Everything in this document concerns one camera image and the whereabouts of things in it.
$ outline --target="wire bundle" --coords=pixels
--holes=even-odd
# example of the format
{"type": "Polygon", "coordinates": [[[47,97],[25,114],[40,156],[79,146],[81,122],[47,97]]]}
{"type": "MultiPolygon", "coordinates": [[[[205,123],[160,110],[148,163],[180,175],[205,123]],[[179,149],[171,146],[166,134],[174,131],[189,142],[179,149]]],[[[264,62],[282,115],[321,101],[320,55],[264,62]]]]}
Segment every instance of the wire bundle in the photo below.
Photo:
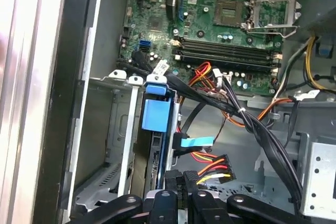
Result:
{"type": "MultiPolygon", "coordinates": [[[[121,62],[119,65],[144,77],[153,71],[149,64],[146,64],[142,58],[133,58],[133,60],[140,68],[126,62],[121,62]]],[[[198,77],[206,79],[202,70],[200,70],[200,72],[201,75],[198,77]]],[[[176,90],[180,96],[203,103],[204,105],[216,107],[222,110],[223,113],[226,113],[226,115],[237,116],[243,120],[243,125],[246,130],[255,136],[259,145],[264,149],[272,167],[288,188],[293,199],[295,212],[298,213],[302,199],[302,185],[291,161],[289,160],[287,152],[279,140],[266,128],[264,124],[240,106],[236,94],[232,90],[226,78],[223,78],[223,88],[227,92],[230,103],[213,97],[208,97],[197,92],[188,84],[184,83],[179,77],[170,72],[167,72],[165,76],[167,77],[167,82],[170,88],[176,90]]]]}
{"type": "Polygon", "coordinates": [[[191,156],[197,162],[208,164],[202,170],[198,172],[200,176],[199,181],[197,184],[201,184],[204,181],[211,179],[211,178],[231,178],[231,174],[229,174],[228,166],[224,163],[225,159],[220,158],[216,161],[213,161],[214,158],[218,158],[215,155],[202,153],[202,152],[192,152],[191,156]]]}
{"type": "Polygon", "coordinates": [[[318,90],[321,90],[321,91],[336,94],[336,91],[330,90],[330,89],[324,87],[323,85],[318,84],[316,82],[315,78],[313,77],[312,73],[311,73],[310,61],[311,61],[311,55],[312,55],[312,50],[313,50],[315,41],[316,41],[316,37],[311,37],[308,40],[307,54],[306,54],[306,59],[304,61],[305,62],[305,64],[304,64],[305,67],[303,69],[303,78],[305,80],[305,83],[313,89],[318,89],[318,90]]]}
{"type": "Polygon", "coordinates": [[[264,149],[273,169],[286,185],[293,198],[295,212],[298,213],[302,199],[302,185],[287,152],[273,133],[240,106],[236,94],[226,79],[224,79],[223,88],[227,92],[231,104],[243,119],[246,130],[255,136],[259,145],[264,149]]]}

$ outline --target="chip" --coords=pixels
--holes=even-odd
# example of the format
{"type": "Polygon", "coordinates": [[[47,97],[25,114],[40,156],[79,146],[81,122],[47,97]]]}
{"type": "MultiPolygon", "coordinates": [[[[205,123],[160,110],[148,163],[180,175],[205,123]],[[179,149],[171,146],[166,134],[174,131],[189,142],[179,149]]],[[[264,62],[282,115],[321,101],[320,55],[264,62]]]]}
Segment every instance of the chip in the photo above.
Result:
{"type": "Polygon", "coordinates": [[[190,5],[196,5],[197,4],[197,0],[188,0],[188,4],[190,4],[190,5]]]}
{"type": "Polygon", "coordinates": [[[214,24],[218,26],[240,27],[242,23],[243,2],[217,0],[214,24]]]}
{"type": "Polygon", "coordinates": [[[161,31],[162,30],[162,18],[161,17],[150,17],[148,24],[149,31],[161,31]]]}

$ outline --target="red wire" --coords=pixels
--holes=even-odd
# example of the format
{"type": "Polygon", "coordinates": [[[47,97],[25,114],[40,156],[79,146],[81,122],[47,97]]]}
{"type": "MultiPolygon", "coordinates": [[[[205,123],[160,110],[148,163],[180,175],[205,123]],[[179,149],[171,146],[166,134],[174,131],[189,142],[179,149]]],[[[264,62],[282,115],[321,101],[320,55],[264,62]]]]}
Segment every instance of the red wire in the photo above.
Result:
{"type": "Polygon", "coordinates": [[[197,79],[201,74],[203,74],[209,67],[210,63],[209,62],[205,62],[203,64],[201,64],[196,70],[199,71],[199,73],[196,73],[196,76],[191,79],[191,81],[189,83],[192,83],[195,79],[197,79]]]}
{"type": "Polygon", "coordinates": [[[215,169],[227,169],[227,166],[226,165],[217,165],[217,166],[214,166],[214,167],[211,167],[210,170],[215,170],[215,169]]]}
{"type": "Polygon", "coordinates": [[[197,162],[204,163],[204,164],[211,163],[210,161],[200,160],[200,159],[196,158],[195,155],[193,153],[191,153],[191,152],[190,152],[190,154],[193,157],[193,159],[195,159],[197,162]]]}

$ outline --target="yellow cable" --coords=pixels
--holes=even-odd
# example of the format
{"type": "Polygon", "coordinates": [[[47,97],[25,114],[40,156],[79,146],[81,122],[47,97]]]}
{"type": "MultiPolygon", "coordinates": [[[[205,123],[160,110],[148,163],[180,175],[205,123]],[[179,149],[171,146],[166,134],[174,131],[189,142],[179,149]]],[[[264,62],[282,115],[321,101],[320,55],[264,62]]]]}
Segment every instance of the yellow cable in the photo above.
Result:
{"type": "Polygon", "coordinates": [[[203,183],[204,181],[208,180],[208,179],[211,179],[211,178],[230,178],[231,175],[230,174],[224,174],[224,173],[221,173],[221,174],[213,174],[213,175],[207,175],[203,178],[201,178],[196,184],[199,185],[201,183],[203,183]]]}
{"type": "Polygon", "coordinates": [[[195,156],[201,158],[201,159],[204,159],[204,160],[207,160],[207,161],[212,162],[212,159],[210,159],[210,158],[203,157],[203,156],[201,156],[201,155],[199,155],[199,154],[197,154],[197,153],[195,153],[195,152],[193,152],[193,154],[194,154],[195,156]]]}
{"type": "Polygon", "coordinates": [[[322,90],[327,90],[328,88],[320,85],[319,83],[317,83],[314,78],[313,75],[311,73],[311,66],[310,66],[310,60],[311,60],[311,54],[312,54],[312,50],[314,47],[314,41],[315,41],[315,37],[311,37],[310,41],[308,43],[307,46],[307,55],[306,55],[306,71],[307,71],[307,75],[308,75],[308,79],[310,80],[310,82],[313,84],[313,86],[316,89],[322,89],[322,90]]]}

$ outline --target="cpu socket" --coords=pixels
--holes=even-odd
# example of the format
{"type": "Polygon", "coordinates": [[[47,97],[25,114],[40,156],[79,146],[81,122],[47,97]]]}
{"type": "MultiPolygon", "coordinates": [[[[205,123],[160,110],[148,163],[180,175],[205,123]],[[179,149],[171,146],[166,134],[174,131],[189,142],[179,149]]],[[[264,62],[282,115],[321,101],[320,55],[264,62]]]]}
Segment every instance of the cpu socket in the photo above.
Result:
{"type": "Polygon", "coordinates": [[[218,26],[240,27],[242,23],[243,2],[217,0],[214,24],[218,26]]]}

